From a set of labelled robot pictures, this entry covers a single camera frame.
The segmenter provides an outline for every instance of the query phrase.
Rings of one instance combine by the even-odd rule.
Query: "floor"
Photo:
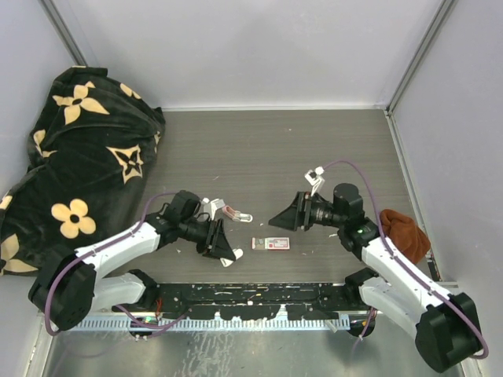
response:
[[[342,248],[337,237],[330,237],[336,229],[318,225],[309,232],[289,232],[267,225],[297,191],[310,189],[303,177],[309,169],[336,159],[349,159],[365,171],[380,209],[413,216],[382,111],[209,111],[165,116],[166,136],[141,207],[150,196],[180,189],[222,198],[254,216],[250,224],[226,223],[231,246],[242,248],[244,257],[224,269],[220,261],[197,254],[193,243],[179,240],[135,259],[120,272],[141,269],[165,283],[342,283],[345,276],[364,266]],[[350,167],[333,167],[325,179],[321,194],[330,200],[335,185],[355,183],[365,211],[374,219],[369,195]],[[161,203],[156,202],[152,211]],[[289,236],[291,250],[252,250],[252,237],[268,236]]]
[[[355,338],[345,331],[169,331],[147,342],[135,342],[123,331],[70,331],[53,341],[43,376],[464,375],[460,365],[434,372],[401,328],[385,316],[376,321],[376,330],[353,356]]]

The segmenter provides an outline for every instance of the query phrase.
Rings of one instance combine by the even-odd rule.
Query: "robotic arm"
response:
[[[200,221],[197,212],[201,202],[187,191],[177,193],[171,203],[159,212],[146,216],[124,232],[88,247],[77,250],[61,245],[55,247],[31,287],[28,298],[41,311],[51,299],[50,319],[60,330],[68,330],[82,321],[89,312],[110,308],[117,304],[137,303],[150,307],[159,297],[157,283],[139,270],[122,276],[105,278],[121,265],[143,254],[148,254],[175,242],[178,238],[196,243],[197,251],[209,258],[219,258],[225,265],[236,261],[239,254],[230,247],[223,230],[223,220],[214,220],[215,210]],[[89,258],[75,265],[49,298],[50,287],[63,268],[92,251]]]
[[[444,372],[482,349],[473,330],[450,304],[480,331],[475,303],[465,294],[453,295],[425,276],[405,258],[379,227],[365,216],[363,200],[354,185],[343,183],[333,191],[333,201],[320,196],[324,170],[305,175],[311,192],[297,192],[292,204],[271,218],[269,225],[296,231],[314,224],[338,228],[344,248],[372,269],[346,278],[347,294],[378,309],[415,339],[426,363]]]

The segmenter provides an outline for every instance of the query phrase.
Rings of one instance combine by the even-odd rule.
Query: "beige flower pattern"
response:
[[[132,177],[143,177],[143,171],[141,170],[143,161],[140,157],[140,145],[127,149],[112,147],[107,147],[107,149],[113,154],[119,165],[123,168],[124,184],[126,184],[126,182]]]
[[[52,155],[53,153],[57,152],[57,151],[43,151],[42,150],[42,147],[40,146],[40,144],[42,143],[42,140],[44,140],[44,138],[46,137],[46,131],[45,130],[40,130],[40,131],[37,131],[33,134],[33,140],[35,141],[35,147],[37,148],[37,151],[39,151],[40,155],[46,159],[47,157],[49,157],[50,155]]]
[[[97,114],[110,114],[98,101],[88,97],[89,88],[95,87],[96,86],[89,81],[86,85],[75,85],[73,97],[53,96],[58,106],[66,106],[66,108],[64,108],[65,125],[76,121],[80,117],[81,108],[88,112],[96,112]]]
[[[120,89],[128,96],[128,97],[134,97],[137,100],[141,100],[141,97],[138,93],[136,93],[134,90],[132,90],[129,86],[126,84],[120,84]]]
[[[9,207],[10,202],[12,201],[13,196],[9,195],[9,193],[5,194],[2,198],[2,201],[0,202],[0,210],[6,210]]]
[[[93,234],[96,231],[96,223],[86,216],[88,211],[86,202],[81,199],[73,199],[70,207],[56,203],[51,208],[53,217],[63,222],[60,227],[61,234],[69,239],[76,238],[79,232]]]
[[[159,144],[160,140],[160,132],[157,131],[157,134],[154,135],[154,141],[156,142],[156,146],[154,147],[154,152],[157,154],[157,145]]]
[[[17,252],[19,251],[19,240],[17,239],[17,234],[7,237],[0,245],[0,259],[3,260],[3,268],[0,271],[0,276],[4,274],[4,271],[9,271],[11,273],[31,273],[36,271],[37,268],[24,263],[23,261],[16,259]]]

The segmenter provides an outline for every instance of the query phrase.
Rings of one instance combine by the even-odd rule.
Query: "brown towel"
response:
[[[417,264],[430,250],[430,240],[412,218],[395,210],[383,210],[380,221],[386,236],[413,264]]]

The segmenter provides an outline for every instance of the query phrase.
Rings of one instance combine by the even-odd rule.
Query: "wood grain surface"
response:
[[[297,191],[310,189],[303,177],[306,171],[336,159],[349,159],[365,171],[380,209],[413,216],[382,111],[209,111],[165,116],[166,136],[141,207],[150,196],[180,189],[201,198],[222,198],[254,216],[250,224],[230,220],[225,224],[231,245],[242,248],[244,257],[225,269],[220,261],[197,254],[195,244],[179,240],[135,259],[119,272],[141,269],[158,282],[342,283],[364,265],[342,248],[337,237],[330,237],[336,229],[317,225],[309,232],[289,232],[267,225]],[[375,219],[369,194],[350,167],[333,167],[325,179],[321,194],[330,200],[338,183],[356,184],[365,211]],[[162,202],[159,199],[151,211]],[[268,236],[289,236],[291,250],[252,250],[252,237]]]

